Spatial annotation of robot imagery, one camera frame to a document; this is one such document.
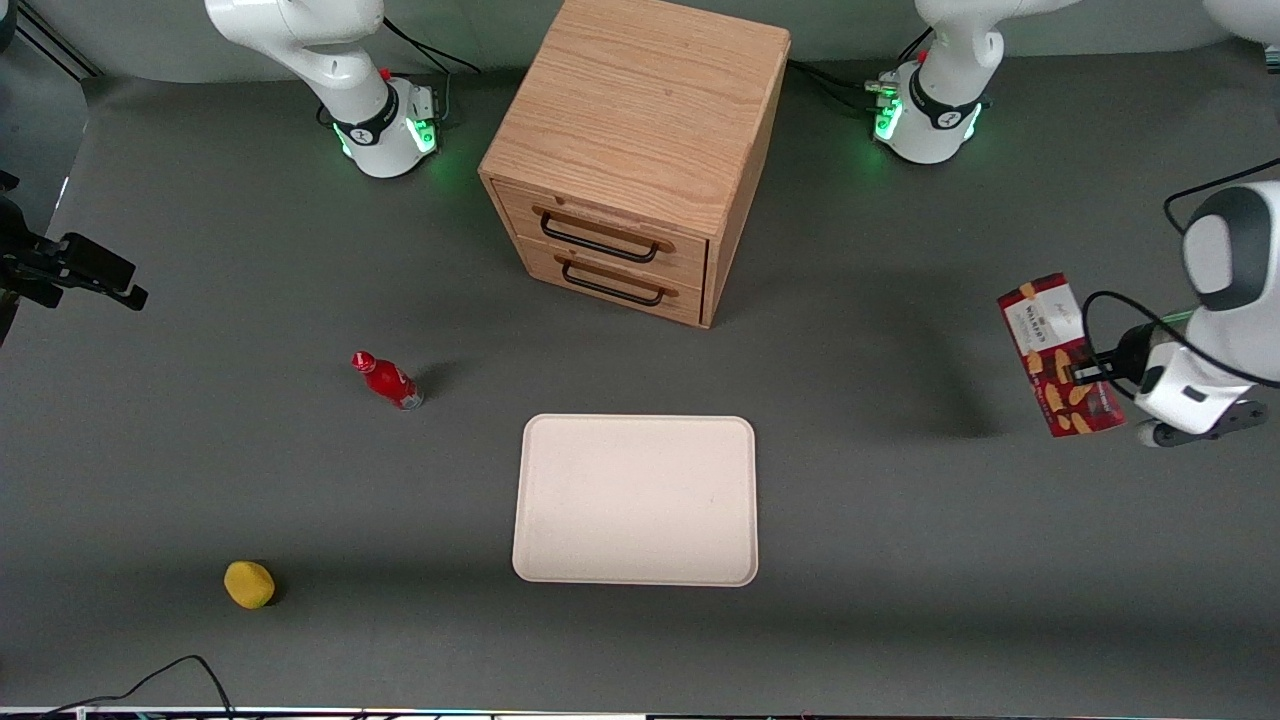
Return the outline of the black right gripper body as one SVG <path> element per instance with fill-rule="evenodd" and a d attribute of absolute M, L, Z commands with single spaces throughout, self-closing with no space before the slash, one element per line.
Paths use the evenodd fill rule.
<path fill-rule="evenodd" d="M 1 346 L 23 299 L 52 309 L 63 297 L 63 290 L 44 274 L 45 266 L 37 259 L 47 240 L 33 233 L 23 211 L 5 197 L 19 183 L 15 176 L 1 170 Z"/>

